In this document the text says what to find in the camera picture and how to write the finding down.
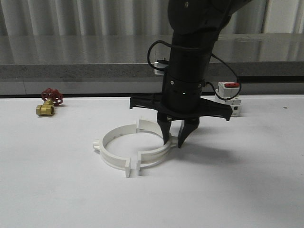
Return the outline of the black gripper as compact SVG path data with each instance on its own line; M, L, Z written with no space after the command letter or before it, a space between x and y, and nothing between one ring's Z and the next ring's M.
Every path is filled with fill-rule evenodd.
M168 71L163 76L162 92L133 94L130 108L140 107L153 109L157 112L157 123L163 136L163 144L169 140L172 118L183 119L177 146L180 148L187 137L198 128L198 117L211 116L230 120L230 105L217 103L201 98L203 81L187 82L171 77Z

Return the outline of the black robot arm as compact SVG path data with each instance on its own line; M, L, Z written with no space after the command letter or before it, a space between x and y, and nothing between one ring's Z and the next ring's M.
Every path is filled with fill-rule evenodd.
M231 16L246 5L245 0L171 0L169 23L173 29L171 53L163 68L160 94L134 94L130 107L157 111L157 122L163 140L169 140L172 121L182 120L178 146L198 128L200 117L212 116L229 120L229 105L201 97L214 43Z

